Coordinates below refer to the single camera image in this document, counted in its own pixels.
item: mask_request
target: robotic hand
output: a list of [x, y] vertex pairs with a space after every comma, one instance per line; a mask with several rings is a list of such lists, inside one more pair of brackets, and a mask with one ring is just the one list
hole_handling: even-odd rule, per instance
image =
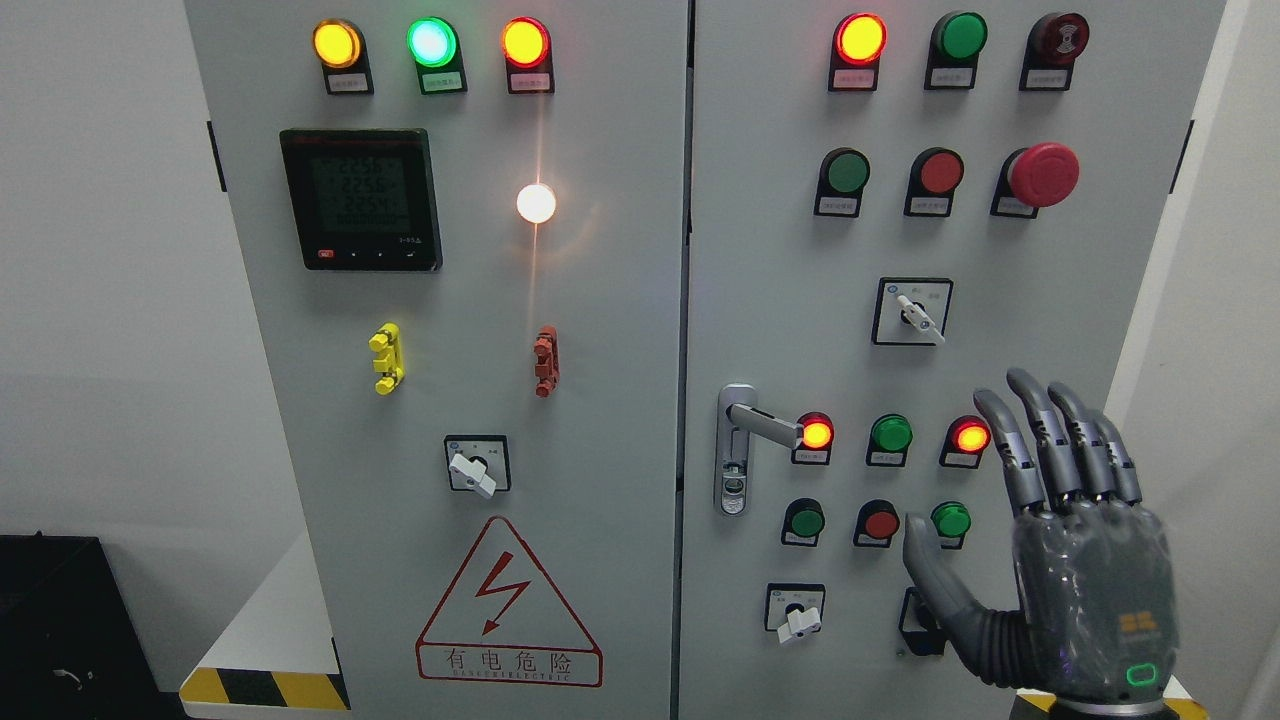
[[989, 389], [973, 401], [1004, 464], [1021, 610], [997, 612], [974, 600], [918, 515], [906, 521], [908, 573], [984, 683], [1056, 694], [1051, 717], [1176, 717], [1162, 701], [1178, 650], [1169, 543], [1140, 505], [1120, 434], [1066, 386], [1046, 393], [1016, 368], [1007, 380], [1027, 407], [1039, 469], [1009, 406]]

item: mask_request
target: electrical control cabinet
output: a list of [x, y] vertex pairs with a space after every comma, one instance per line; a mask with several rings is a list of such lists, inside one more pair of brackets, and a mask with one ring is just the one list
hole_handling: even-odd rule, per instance
[[900, 528], [1016, 603], [970, 393], [1103, 401], [1224, 1], [187, 0], [356, 716], [1007, 712]]
[[[1010, 365], [1105, 401], [1222, 5], [698, 1], [681, 717], [1007, 715], [1010, 692], [950, 650], [910, 652], [899, 524], [863, 509], [933, 515], [978, 598], [1016, 606], [998, 457], [943, 466], [948, 428], [973, 414], [975, 387], [1014, 400]], [[841, 46], [861, 13], [883, 32], [863, 22]], [[1057, 35], [1032, 37], [1052, 13], [1041, 28]], [[837, 72], [874, 86], [833, 87]], [[835, 172], [838, 149], [865, 164]], [[963, 164], [918, 164], [931, 149]], [[1011, 217], [992, 214], [1006, 161], [1025, 163], [996, 202]], [[815, 188], [841, 186], [856, 214], [817, 211]], [[947, 202], [913, 217], [915, 197]], [[945, 340], [908, 324], [896, 302], [910, 283], [882, 297], [913, 278], [946, 290], [909, 297]], [[745, 477], [726, 471], [718, 398], [735, 383], [783, 420], [829, 415], [829, 464], [792, 464], [755, 437]], [[745, 510], [726, 512], [741, 487]], [[820, 503], [822, 541], [780, 542], [801, 498]], [[824, 588], [822, 632], [780, 644], [762, 628], [778, 584]]]
[[[687, 3], [187, 12], [355, 715], [667, 716]], [[300, 245], [294, 128], [425, 142], [302, 155]]]

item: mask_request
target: warning sign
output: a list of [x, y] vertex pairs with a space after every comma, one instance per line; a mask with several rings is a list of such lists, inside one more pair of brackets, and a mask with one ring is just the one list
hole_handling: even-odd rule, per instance
[[511, 520], [494, 515], [417, 638], [417, 671], [598, 688], [604, 655]]

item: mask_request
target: green indicator light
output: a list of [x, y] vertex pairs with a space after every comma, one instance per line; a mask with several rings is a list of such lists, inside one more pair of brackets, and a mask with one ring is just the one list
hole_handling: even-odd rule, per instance
[[458, 36], [440, 18], [422, 18], [408, 26], [408, 51], [417, 64], [428, 68], [448, 65], [458, 54]]
[[959, 538], [973, 527], [969, 510], [959, 502], [943, 502], [933, 509], [933, 527], [945, 538]]
[[872, 427], [872, 442], [884, 452], [901, 452], [911, 445], [911, 424], [901, 415], [881, 418]]
[[827, 182], [837, 192], [858, 192], [870, 176], [867, 159], [856, 152], [845, 152], [831, 161], [827, 168]]
[[987, 45], [987, 22], [978, 13], [952, 13], [938, 22], [934, 42], [952, 60], [969, 60]]
[[1153, 662], [1143, 662], [1125, 670], [1124, 679], [1135, 688], [1146, 688], [1160, 682], [1160, 669]]
[[803, 538], [812, 538], [820, 533], [826, 524], [827, 520], [822, 516], [822, 512], [817, 510], [801, 510], [791, 518], [791, 532]]

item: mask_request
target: lightning bolt symbol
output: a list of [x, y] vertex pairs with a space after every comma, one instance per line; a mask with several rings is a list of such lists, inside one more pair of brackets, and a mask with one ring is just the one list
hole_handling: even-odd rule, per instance
[[509, 552], [503, 552], [502, 556], [498, 557], [498, 561], [493, 564], [493, 570], [489, 570], [489, 577], [484, 579], [484, 583], [480, 585], [480, 589], [476, 591], [476, 597], [484, 597], [486, 594], [494, 594], [507, 591], [516, 591], [511, 593], [511, 597], [507, 598], [507, 605], [502, 606], [502, 610], [498, 611], [498, 615], [495, 615], [493, 620], [484, 621], [484, 633], [481, 633], [483, 635], [488, 635], [489, 633], [498, 629], [498, 619], [502, 618], [507, 612], [507, 610], [516, 603], [517, 600], [520, 600], [520, 596], [524, 594], [526, 589], [529, 589], [529, 584], [532, 582], [532, 580], [524, 580], [521, 583], [502, 585], [500, 588], [489, 587], [494, 583], [494, 580], [498, 579], [498, 575], [500, 575], [502, 571], [507, 569], [507, 565], [511, 564], [511, 559], [512, 555]]

